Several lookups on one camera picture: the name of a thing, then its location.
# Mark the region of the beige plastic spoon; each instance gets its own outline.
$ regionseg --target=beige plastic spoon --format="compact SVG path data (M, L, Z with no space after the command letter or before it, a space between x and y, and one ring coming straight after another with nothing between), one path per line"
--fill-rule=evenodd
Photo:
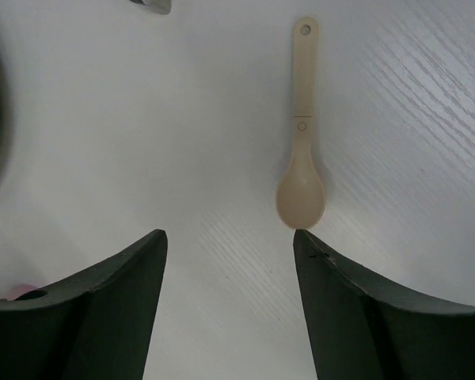
M276 209L283 222L294 229L309 229L325 209L325 193L311 158L314 123L315 70L318 23L311 17L294 27L294 142L292 158L276 191Z

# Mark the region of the spoon handle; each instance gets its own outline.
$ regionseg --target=spoon handle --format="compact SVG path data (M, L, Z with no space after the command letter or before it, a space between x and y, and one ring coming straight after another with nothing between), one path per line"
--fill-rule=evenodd
M312 17L304 17L295 23L293 75L296 139L308 139L312 129L318 38L318 23Z

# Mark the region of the white table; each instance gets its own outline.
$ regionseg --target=white table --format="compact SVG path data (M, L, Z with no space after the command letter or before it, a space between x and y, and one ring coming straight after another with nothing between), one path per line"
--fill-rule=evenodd
M0 294L155 228L169 260L145 379L315 379L274 194L291 28L323 28L312 232L475 305L475 0L0 0Z

